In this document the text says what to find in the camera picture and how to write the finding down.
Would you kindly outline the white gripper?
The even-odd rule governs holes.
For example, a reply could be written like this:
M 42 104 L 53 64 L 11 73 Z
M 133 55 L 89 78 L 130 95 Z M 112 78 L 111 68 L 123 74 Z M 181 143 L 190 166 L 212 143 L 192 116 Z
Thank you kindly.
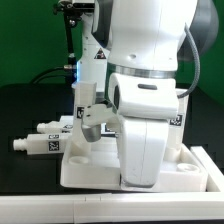
M 120 117 L 117 138 L 120 170 L 127 186 L 151 188 L 157 181 L 168 139 L 167 120 Z M 119 131 L 113 108 L 94 104 L 84 108 L 81 129 L 88 142 L 101 138 L 101 125 Z

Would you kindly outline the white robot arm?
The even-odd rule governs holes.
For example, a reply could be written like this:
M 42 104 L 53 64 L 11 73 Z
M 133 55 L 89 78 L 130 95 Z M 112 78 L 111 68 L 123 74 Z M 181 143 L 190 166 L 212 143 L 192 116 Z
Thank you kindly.
M 218 15 L 213 0 L 96 0 L 92 34 L 110 51 L 105 95 L 112 104 L 87 105 L 82 131 L 99 139 L 107 123 L 118 134 L 120 172 L 129 186 L 155 185 L 176 118 L 179 61 L 193 60 L 214 43 Z

